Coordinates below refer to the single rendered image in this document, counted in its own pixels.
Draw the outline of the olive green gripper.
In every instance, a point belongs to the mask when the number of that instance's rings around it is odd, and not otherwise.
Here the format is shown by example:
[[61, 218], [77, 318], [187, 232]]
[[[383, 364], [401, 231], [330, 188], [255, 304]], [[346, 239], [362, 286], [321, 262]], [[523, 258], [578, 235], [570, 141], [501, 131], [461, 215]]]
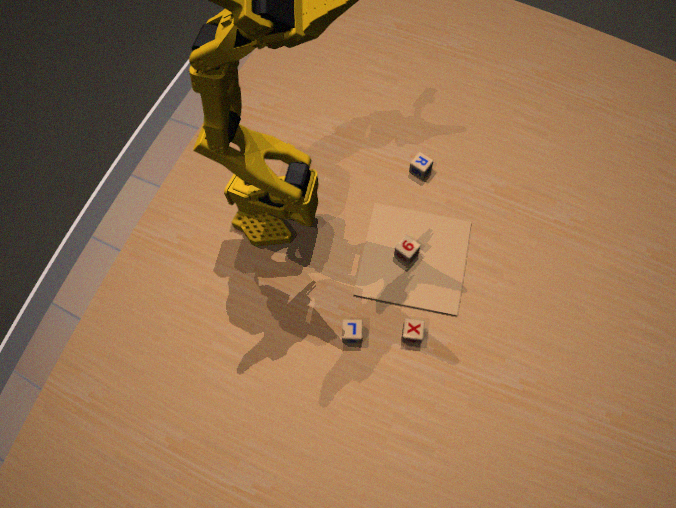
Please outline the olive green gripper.
[[277, 49], [318, 38], [359, 0], [209, 1], [233, 14], [233, 24], [243, 37], [251, 40], [252, 47]]

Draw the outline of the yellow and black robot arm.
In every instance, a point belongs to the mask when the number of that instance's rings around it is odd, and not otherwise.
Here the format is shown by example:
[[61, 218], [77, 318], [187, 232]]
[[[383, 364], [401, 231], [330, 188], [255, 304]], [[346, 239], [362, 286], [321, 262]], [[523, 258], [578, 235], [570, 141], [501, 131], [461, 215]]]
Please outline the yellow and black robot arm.
[[[310, 156], [295, 146], [239, 124], [242, 109], [239, 60], [254, 49], [226, 9], [202, 25], [189, 57], [192, 89], [201, 94], [204, 112], [204, 125], [193, 150], [236, 175], [228, 189], [238, 208], [233, 227], [243, 231], [254, 246], [279, 245], [293, 239], [281, 219], [313, 225], [318, 206], [318, 175], [315, 169], [310, 169]], [[230, 147], [230, 142], [241, 152]], [[278, 177], [265, 159], [288, 164], [286, 176]]]

